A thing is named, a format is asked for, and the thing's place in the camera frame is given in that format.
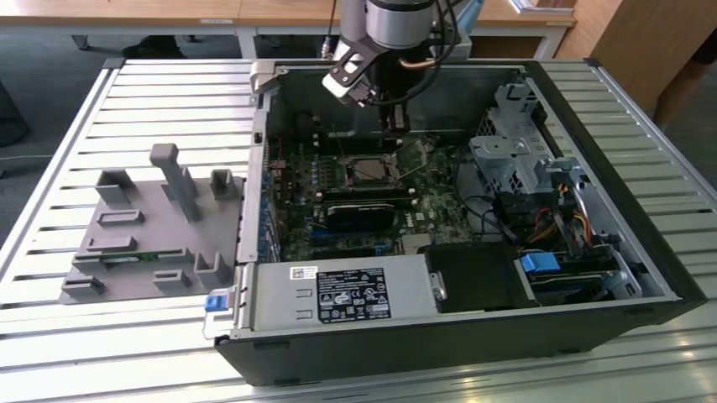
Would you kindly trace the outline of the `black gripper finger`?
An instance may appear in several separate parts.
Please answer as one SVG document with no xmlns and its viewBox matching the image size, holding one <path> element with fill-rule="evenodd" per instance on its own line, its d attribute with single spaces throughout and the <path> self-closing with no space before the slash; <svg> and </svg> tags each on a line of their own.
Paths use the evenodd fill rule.
<svg viewBox="0 0 717 403">
<path fill-rule="evenodd" d="M 410 117 L 405 102 L 379 108 L 381 127 L 387 137 L 402 137 L 410 132 Z"/>
</svg>

